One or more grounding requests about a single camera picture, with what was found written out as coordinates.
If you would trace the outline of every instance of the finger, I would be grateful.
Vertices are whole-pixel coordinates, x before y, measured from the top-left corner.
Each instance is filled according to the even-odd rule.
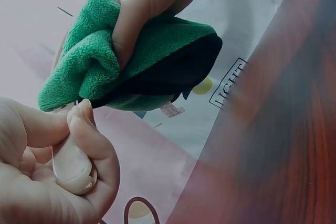
[[[120,70],[122,70],[133,54],[140,30],[148,21],[150,5],[143,1],[124,0],[118,20],[113,30],[112,41]]]
[[[27,134],[27,146],[44,148],[61,142],[68,134],[67,113],[46,113],[7,100],[7,105],[21,118]]]
[[[22,174],[30,177],[31,173],[34,170],[34,166],[36,164],[35,156],[33,155],[31,149],[27,147],[25,151],[23,152],[23,155],[19,161],[19,171],[22,172]]]
[[[115,200],[120,182],[120,167],[111,142],[100,134],[89,120],[88,100],[82,101],[69,114],[70,134],[77,146],[92,160],[98,172],[95,187],[86,194],[99,217],[102,217]]]
[[[30,148],[30,151],[35,156],[36,162],[46,164],[51,160],[51,147],[46,148]]]

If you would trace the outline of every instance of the table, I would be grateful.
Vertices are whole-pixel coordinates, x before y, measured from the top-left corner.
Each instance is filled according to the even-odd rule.
[[[283,0],[168,224],[336,223],[336,0]]]

